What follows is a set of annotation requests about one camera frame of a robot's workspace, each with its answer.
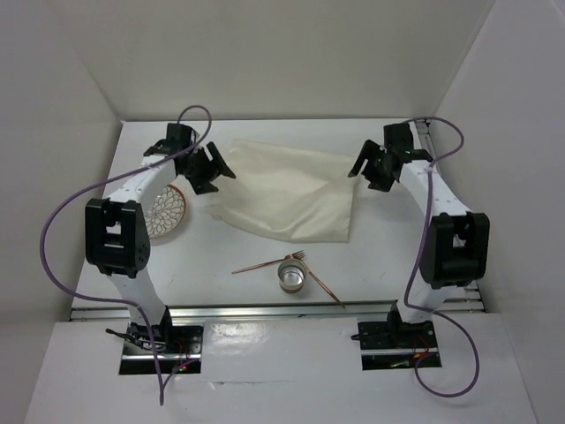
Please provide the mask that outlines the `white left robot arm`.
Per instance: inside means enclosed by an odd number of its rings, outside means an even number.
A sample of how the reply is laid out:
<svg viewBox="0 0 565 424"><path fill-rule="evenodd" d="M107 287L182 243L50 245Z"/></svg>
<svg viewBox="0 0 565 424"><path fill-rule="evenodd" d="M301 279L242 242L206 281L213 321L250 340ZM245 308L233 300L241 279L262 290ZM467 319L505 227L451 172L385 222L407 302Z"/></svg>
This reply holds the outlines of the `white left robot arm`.
<svg viewBox="0 0 565 424"><path fill-rule="evenodd" d="M218 191L212 184L216 178L236 175L213 142L198 147L196 131L180 123L167 125L165 138L146 150L141 165L144 170L108 198L87 203L86 258L127 302L132 333L152 351L165 352L175 332L147 271L151 245L144 214L178 176L196 194L206 194Z"/></svg>

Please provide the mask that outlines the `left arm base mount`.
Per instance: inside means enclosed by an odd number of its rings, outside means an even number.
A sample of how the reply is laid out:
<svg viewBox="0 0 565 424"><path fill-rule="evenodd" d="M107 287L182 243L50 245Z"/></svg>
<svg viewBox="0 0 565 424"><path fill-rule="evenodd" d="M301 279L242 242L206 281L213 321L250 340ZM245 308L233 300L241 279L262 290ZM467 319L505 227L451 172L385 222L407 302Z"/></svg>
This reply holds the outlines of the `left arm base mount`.
<svg viewBox="0 0 565 424"><path fill-rule="evenodd" d="M120 360L120 375L154 375L154 355L149 339L134 336L131 329L118 332L105 329L111 336L120 338L123 350ZM172 328L172 341L156 341L157 357L163 374L177 369L180 374L199 374L204 327L202 325L175 326Z"/></svg>

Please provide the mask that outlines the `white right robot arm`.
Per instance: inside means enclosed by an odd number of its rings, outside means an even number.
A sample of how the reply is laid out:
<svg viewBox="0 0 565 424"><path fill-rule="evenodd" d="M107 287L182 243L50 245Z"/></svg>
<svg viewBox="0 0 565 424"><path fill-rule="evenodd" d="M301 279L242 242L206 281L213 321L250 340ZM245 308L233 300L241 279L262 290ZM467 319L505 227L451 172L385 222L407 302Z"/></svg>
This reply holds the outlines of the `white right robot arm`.
<svg viewBox="0 0 565 424"><path fill-rule="evenodd" d="M462 203L438 172L438 160L416 148L411 123L386 125L383 142L366 140L349 173L361 175L371 190L387 193L394 184L404 187L424 215L415 264L403 298L388 314L387 340L407 345L416 326L458 287L466 287L486 273L490 220Z"/></svg>

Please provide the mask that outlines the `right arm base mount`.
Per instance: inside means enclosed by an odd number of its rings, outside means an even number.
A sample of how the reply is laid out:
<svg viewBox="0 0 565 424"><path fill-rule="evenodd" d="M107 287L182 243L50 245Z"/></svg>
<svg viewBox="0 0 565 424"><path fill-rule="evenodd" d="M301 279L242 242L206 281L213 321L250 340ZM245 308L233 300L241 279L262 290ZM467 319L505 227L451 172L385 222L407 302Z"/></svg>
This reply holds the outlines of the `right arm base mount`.
<svg viewBox="0 0 565 424"><path fill-rule="evenodd" d="M359 322L350 339L359 345L364 371L410 369L418 361L420 367L442 366L431 322Z"/></svg>

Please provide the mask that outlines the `cream cloth placemat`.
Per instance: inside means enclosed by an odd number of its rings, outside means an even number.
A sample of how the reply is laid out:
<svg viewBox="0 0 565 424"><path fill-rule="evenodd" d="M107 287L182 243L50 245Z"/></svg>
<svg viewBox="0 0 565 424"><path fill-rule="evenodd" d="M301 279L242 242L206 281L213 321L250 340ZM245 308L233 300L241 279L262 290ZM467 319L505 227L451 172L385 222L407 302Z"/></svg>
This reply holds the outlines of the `cream cloth placemat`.
<svg viewBox="0 0 565 424"><path fill-rule="evenodd" d="M289 243L345 243L357 180L353 158L234 139L208 213L242 231Z"/></svg>

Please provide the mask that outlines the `silver metal cup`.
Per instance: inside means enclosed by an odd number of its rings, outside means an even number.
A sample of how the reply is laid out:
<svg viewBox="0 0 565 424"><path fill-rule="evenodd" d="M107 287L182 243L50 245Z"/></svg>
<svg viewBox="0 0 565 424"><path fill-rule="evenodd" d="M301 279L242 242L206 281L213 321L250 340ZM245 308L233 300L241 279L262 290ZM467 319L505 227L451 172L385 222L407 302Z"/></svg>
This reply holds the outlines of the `silver metal cup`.
<svg viewBox="0 0 565 424"><path fill-rule="evenodd" d="M279 286L284 292L300 292L306 280L305 265L296 259L284 260L277 269L277 275Z"/></svg>

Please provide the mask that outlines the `copper knife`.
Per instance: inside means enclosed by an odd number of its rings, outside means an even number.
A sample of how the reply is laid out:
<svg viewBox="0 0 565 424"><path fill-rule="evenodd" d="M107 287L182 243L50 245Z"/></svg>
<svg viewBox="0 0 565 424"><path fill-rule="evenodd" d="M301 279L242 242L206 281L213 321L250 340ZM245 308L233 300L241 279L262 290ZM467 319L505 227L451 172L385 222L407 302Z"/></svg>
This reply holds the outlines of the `copper knife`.
<svg viewBox="0 0 565 424"><path fill-rule="evenodd" d="M308 275L324 290L324 292L328 296L330 296L338 306L340 306L342 309L345 309L345 304L341 300L339 300L339 298L331 291L331 289L326 284L324 284L307 265L305 265L305 268Z"/></svg>

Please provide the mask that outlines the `floral patterned ceramic plate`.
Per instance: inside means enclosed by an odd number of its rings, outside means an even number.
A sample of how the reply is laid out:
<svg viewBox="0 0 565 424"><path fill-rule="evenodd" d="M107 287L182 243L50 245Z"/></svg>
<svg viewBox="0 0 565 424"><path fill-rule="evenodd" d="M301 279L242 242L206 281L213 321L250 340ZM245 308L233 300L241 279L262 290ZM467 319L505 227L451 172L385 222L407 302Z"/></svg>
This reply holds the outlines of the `floral patterned ceramic plate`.
<svg viewBox="0 0 565 424"><path fill-rule="evenodd" d="M183 192L167 185L144 214L147 234L157 239L173 232L185 217L187 203Z"/></svg>

